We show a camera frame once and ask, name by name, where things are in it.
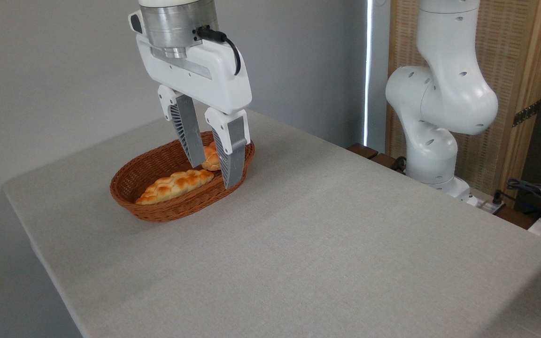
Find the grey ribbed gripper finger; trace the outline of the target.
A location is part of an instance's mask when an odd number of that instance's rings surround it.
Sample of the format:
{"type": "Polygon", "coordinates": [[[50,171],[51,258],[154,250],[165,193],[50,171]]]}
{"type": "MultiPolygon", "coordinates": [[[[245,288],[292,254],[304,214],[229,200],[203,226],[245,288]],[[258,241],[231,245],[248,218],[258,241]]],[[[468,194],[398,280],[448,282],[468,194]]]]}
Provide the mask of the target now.
{"type": "Polygon", "coordinates": [[[191,166],[200,166],[205,161],[205,154],[193,99],[165,85],[159,86],[157,94],[163,114],[172,122],[191,166]]]}
{"type": "Polygon", "coordinates": [[[234,114],[224,114],[208,108],[205,118],[212,127],[224,186],[229,190],[242,179],[245,147],[251,143],[247,113],[240,110],[234,114]]]}

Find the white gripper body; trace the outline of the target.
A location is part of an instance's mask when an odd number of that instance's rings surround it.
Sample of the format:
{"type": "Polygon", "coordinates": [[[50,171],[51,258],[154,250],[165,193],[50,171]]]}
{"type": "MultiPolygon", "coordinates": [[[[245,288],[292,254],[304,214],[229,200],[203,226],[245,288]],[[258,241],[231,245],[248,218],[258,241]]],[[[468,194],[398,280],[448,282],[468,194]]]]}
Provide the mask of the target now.
{"type": "Polygon", "coordinates": [[[186,58],[167,57],[142,34],[137,34],[137,45],[148,75],[162,85],[226,114],[252,101],[247,69],[242,64],[239,74],[234,74],[234,51],[227,44],[205,40],[187,48],[186,58]]]}

